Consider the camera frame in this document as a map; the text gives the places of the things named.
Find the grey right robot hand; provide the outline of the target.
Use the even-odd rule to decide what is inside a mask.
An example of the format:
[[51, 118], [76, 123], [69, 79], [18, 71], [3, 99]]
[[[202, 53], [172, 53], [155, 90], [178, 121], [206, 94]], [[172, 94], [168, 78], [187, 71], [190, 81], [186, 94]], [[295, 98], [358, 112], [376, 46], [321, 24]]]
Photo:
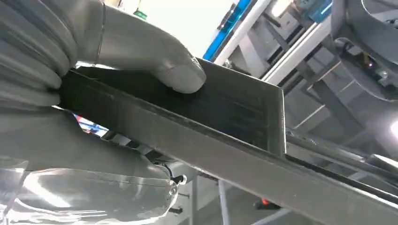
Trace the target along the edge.
[[174, 36], [100, 0], [1, 1], [3, 225], [143, 225], [176, 202], [181, 181], [164, 167], [56, 108], [77, 62], [148, 71], [185, 94], [207, 78]]

